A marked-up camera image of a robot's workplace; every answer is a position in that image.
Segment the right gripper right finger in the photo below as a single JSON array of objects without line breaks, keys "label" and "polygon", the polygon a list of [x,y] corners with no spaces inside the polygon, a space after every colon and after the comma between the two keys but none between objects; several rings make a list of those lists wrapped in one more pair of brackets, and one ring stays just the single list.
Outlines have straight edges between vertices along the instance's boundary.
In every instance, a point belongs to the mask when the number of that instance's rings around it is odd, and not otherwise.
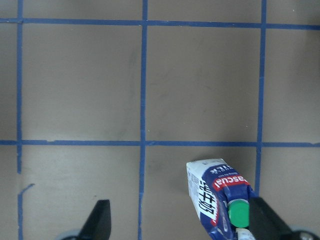
[{"label": "right gripper right finger", "polygon": [[249,200],[249,230],[256,240],[300,239],[261,197]]}]

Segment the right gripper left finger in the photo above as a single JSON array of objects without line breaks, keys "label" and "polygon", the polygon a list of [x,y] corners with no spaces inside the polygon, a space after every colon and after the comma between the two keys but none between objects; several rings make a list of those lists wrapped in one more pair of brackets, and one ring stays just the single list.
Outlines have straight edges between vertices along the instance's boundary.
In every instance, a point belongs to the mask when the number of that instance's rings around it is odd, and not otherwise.
[{"label": "right gripper left finger", "polygon": [[78,240],[108,240],[111,236],[111,205],[108,199],[98,200],[77,235]]}]

